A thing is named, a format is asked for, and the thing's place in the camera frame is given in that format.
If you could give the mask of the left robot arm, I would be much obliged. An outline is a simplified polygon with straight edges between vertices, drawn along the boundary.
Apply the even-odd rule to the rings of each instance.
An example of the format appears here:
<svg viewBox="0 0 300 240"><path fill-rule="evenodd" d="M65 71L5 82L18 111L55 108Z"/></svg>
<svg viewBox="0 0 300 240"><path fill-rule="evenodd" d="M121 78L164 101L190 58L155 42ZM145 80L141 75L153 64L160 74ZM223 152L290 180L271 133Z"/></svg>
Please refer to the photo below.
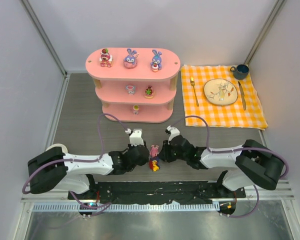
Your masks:
<svg viewBox="0 0 300 240"><path fill-rule="evenodd" d="M29 179L23 194L43 194L53 189L84 194L94 187L95 175L123 175L148 163L150 152L144 145L128 145L123 151L102 155L64 153L55 146L27 163Z"/></svg>

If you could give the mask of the pink pig toy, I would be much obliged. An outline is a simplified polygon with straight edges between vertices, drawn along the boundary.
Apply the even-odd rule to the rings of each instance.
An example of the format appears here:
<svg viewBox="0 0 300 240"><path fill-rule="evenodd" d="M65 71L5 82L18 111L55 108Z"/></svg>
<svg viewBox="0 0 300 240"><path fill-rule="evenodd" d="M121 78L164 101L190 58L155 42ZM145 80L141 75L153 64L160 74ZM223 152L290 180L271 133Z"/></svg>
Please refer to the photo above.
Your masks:
<svg viewBox="0 0 300 240"><path fill-rule="evenodd" d="M149 155L151 158L157 157L159 154L159 146L158 145L151 145Z"/></svg>

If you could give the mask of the red yellow bird toy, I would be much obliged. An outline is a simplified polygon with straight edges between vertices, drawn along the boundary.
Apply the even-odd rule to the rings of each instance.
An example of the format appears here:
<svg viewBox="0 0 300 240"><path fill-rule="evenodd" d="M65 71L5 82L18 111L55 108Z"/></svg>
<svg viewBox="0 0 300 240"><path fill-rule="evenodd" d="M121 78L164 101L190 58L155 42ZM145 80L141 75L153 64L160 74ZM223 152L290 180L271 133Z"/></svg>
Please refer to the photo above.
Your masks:
<svg viewBox="0 0 300 240"><path fill-rule="evenodd" d="M158 158L157 157L150 157L149 162L148 162L148 166L153 172L157 172L160 169Z"/></svg>

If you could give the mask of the purple bunny with cake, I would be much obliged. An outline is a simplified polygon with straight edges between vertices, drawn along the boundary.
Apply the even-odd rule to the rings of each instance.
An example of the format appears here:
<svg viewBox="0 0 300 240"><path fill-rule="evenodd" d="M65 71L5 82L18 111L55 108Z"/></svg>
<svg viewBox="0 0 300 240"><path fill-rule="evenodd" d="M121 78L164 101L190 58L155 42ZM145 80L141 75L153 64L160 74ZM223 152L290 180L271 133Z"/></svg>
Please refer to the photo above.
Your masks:
<svg viewBox="0 0 300 240"><path fill-rule="evenodd" d="M154 56L151 60L150 66L151 66L151 70L153 72L158 72L159 70L162 69L162 53L160 51L157 51L156 49L152 50Z"/></svg>

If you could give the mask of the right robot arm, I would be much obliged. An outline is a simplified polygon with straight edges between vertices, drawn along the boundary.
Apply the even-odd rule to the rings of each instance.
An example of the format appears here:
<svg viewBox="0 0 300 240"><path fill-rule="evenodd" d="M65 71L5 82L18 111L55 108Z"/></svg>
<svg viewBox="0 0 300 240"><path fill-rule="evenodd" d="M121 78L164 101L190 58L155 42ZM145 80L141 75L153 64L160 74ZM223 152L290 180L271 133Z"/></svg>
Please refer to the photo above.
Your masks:
<svg viewBox="0 0 300 240"><path fill-rule="evenodd" d="M196 170L226 168L219 178L230 191L252 185L275 190L285 166L271 150L252 139L236 147L208 149L178 135L163 142L158 157L165 162L183 160Z"/></svg>

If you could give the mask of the pink bear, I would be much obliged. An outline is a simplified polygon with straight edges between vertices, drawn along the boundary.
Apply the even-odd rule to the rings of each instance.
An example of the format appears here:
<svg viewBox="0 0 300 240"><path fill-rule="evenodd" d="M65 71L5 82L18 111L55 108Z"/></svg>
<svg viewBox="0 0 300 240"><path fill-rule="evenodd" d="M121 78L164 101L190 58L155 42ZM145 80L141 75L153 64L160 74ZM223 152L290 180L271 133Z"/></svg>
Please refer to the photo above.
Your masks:
<svg viewBox="0 0 300 240"><path fill-rule="evenodd" d="M114 59L107 48L101 50L99 62L101 67L112 67Z"/></svg>
<svg viewBox="0 0 300 240"><path fill-rule="evenodd" d="M151 85L149 85L144 91L144 97L147 99L152 99L155 95L155 92Z"/></svg>

